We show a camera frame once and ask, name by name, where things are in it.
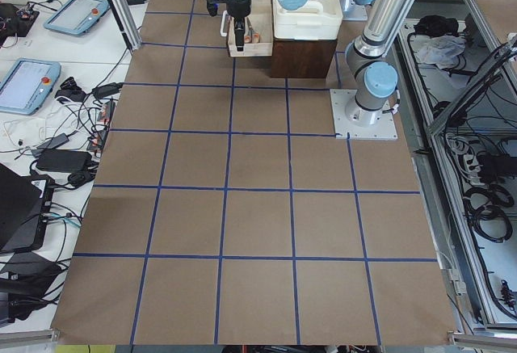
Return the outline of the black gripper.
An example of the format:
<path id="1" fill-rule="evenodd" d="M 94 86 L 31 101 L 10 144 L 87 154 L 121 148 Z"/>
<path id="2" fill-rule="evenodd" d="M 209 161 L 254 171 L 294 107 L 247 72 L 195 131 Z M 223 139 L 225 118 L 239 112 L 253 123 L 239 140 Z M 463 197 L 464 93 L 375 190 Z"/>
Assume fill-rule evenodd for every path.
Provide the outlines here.
<path id="1" fill-rule="evenodd" d="M 246 25 L 245 18 L 251 12 L 251 0 L 225 0 L 228 14 L 234 18 L 233 34 L 235 38 L 236 50 L 244 51 Z"/>

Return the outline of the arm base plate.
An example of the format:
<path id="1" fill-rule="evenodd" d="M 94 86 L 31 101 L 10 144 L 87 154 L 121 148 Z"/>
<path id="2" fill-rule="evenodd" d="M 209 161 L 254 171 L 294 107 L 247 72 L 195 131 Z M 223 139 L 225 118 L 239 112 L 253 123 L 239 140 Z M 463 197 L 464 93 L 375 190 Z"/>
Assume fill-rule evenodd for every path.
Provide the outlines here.
<path id="1" fill-rule="evenodd" d="M 398 138 L 388 100 L 377 111 L 366 111 L 355 101 L 356 90 L 330 90 L 337 139 L 395 141 Z"/>

